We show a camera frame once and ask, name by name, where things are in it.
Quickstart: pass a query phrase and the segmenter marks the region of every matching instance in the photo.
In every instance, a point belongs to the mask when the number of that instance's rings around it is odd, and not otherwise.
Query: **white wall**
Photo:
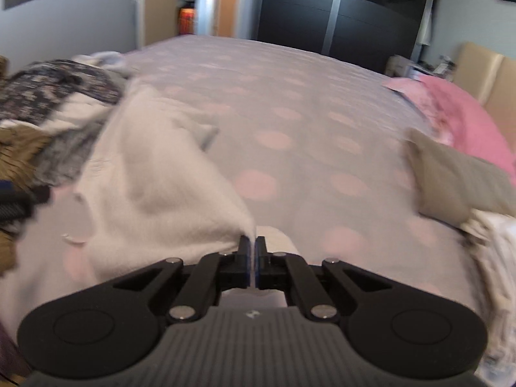
[[[425,61],[455,58],[460,44],[472,41],[516,58],[516,3],[500,0],[438,0],[432,45]]]
[[[35,0],[0,11],[0,54],[11,72],[37,60],[134,49],[133,0]]]

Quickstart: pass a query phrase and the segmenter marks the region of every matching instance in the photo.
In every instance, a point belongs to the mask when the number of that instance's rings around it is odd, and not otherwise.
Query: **bedspread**
[[[403,132],[430,130],[382,87],[385,76],[291,48],[193,35],[128,54],[127,63],[167,97],[218,116],[208,156],[256,224],[281,230],[309,263],[338,257],[478,310],[461,236],[415,212]],[[29,223],[20,266],[0,281],[11,336],[32,308],[83,287],[80,247],[64,233],[91,235],[71,195]]]

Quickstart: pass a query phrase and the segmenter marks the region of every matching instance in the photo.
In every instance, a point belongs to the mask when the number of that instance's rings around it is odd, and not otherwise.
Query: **wardrobe door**
[[[426,0],[341,0],[329,56],[383,73],[388,58],[410,58]]]
[[[333,0],[262,0],[257,40],[321,53]]]

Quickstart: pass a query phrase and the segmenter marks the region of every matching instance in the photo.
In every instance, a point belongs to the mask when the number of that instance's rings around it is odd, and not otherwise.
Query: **pink pillow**
[[[436,141],[445,145],[453,145],[452,135],[447,122],[423,83],[411,78],[391,78],[383,86],[401,93],[419,109],[430,122]]]
[[[505,170],[516,184],[515,157],[491,116],[469,93],[446,80],[421,76],[446,117],[458,151],[482,158]]]

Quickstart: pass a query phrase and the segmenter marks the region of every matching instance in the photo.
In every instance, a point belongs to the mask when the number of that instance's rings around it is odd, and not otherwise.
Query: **round black pad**
[[[368,293],[345,334],[373,365],[421,380],[474,369],[487,344],[486,328],[473,311],[409,287]]]
[[[138,292],[97,286],[32,311],[17,340],[35,369],[69,379],[122,371],[156,345],[159,325]]]
[[[452,328],[446,317],[439,313],[410,310],[401,312],[393,318],[392,330],[405,342],[434,345],[445,340]]]
[[[54,325],[54,333],[59,339],[76,345],[99,342],[109,336],[113,329],[113,318],[98,310],[77,310],[63,314]]]

